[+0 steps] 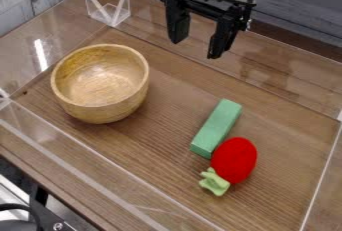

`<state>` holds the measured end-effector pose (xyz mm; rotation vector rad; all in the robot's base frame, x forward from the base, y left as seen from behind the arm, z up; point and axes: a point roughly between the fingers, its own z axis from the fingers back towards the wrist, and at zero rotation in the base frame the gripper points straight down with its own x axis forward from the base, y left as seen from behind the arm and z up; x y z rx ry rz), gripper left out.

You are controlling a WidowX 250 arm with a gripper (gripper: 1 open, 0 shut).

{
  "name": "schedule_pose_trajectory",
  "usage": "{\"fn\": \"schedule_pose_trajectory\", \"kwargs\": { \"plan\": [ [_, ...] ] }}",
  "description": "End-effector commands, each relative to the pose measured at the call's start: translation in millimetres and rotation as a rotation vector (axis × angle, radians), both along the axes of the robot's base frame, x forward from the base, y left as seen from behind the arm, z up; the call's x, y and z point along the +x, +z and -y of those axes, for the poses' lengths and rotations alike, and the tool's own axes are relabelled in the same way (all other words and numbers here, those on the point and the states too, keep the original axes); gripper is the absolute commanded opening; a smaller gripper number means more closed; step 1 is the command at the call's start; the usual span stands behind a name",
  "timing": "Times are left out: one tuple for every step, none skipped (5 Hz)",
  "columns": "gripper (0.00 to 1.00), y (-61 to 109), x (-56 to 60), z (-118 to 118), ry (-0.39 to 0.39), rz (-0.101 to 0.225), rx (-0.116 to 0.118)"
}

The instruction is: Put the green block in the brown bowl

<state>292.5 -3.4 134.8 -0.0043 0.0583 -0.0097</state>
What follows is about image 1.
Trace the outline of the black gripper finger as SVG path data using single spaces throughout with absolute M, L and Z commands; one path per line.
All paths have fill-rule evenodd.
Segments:
M 165 19 L 168 38 L 177 44 L 188 36 L 189 13 L 176 0 L 165 0 Z
M 228 15 L 223 15 L 216 22 L 215 33 L 209 39 L 208 59 L 217 59 L 223 52 L 231 47 L 239 30 L 236 19 Z

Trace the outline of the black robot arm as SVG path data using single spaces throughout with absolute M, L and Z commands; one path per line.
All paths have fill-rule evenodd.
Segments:
M 160 0 L 165 7 L 168 38 L 173 44 L 181 42 L 189 33 L 191 15 L 216 22 L 209 38 L 207 58 L 217 59 L 229 50 L 239 31 L 250 29 L 255 0 Z

